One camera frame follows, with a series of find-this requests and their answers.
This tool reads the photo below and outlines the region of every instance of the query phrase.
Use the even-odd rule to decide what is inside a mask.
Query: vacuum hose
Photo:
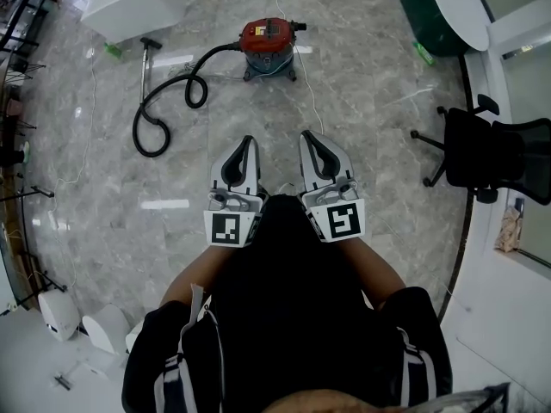
[[[138,151],[144,155],[145,157],[157,157],[162,155],[166,149],[168,148],[170,144],[170,130],[164,124],[162,120],[159,118],[153,118],[151,117],[145,108],[147,107],[147,104],[161,91],[166,89],[167,87],[171,86],[172,84],[180,83],[181,81],[188,81],[186,84],[186,91],[185,91],[185,101],[186,104],[188,104],[188,107],[190,108],[199,108],[201,107],[206,101],[208,97],[208,86],[205,80],[197,75],[197,72],[200,68],[205,64],[205,62],[210,59],[215,53],[222,52],[222,51],[241,51],[241,48],[239,47],[239,42],[230,43],[227,45],[217,46],[214,49],[211,49],[205,55],[201,57],[199,61],[197,61],[197,64],[193,68],[193,70],[187,74],[187,75],[179,75],[178,77],[173,77],[169,79],[168,81],[165,81],[155,89],[153,89],[148,96],[145,97],[144,101],[139,105],[138,111],[136,112],[136,115],[134,116],[134,122],[132,125],[132,139],[134,141],[134,145],[136,145],[136,148]],[[202,88],[202,96],[201,99],[198,102],[193,102],[191,100],[191,85],[192,83],[196,81],[199,83],[199,85]],[[160,149],[157,151],[147,151],[139,142],[138,137],[138,123],[141,117],[144,117],[148,122],[153,124],[154,126],[159,126],[164,132],[164,143],[161,146]]]

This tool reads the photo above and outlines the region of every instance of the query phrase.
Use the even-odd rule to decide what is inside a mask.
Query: person's left arm
[[[191,306],[191,285],[202,287],[205,294],[209,295],[216,276],[236,250],[226,246],[209,246],[172,281],[161,300],[161,306],[169,301],[180,301]]]

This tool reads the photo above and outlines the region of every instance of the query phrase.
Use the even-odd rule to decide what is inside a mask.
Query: black sleeve
[[[408,287],[391,295],[381,315],[409,336],[410,343],[428,353],[434,363],[436,395],[452,391],[452,372],[444,341],[429,294],[421,287]]]
[[[180,330],[189,314],[188,306],[171,301],[145,317],[124,374],[122,406],[126,413],[155,412],[155,380],[164,370],[164,361],[177,353]]]

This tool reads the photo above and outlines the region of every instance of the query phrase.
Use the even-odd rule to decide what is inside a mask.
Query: forearm
[[[337,242],[344,257],[356,271],[362,289],[375,309],[406,284],[385,260],[369,248],[360,238]]]
[[[209,246],[172,281],[161,300],[161,305],[173,300],[191,305],[192,284],[202,287],[205,293],[209,294],[216,276],[235,250],[225,246]]]

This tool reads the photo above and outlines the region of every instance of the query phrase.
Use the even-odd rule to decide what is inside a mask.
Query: green container
[[[400,0],[417,41],[432,55],[456,57],[469,45],[449,26],[436,0]]]

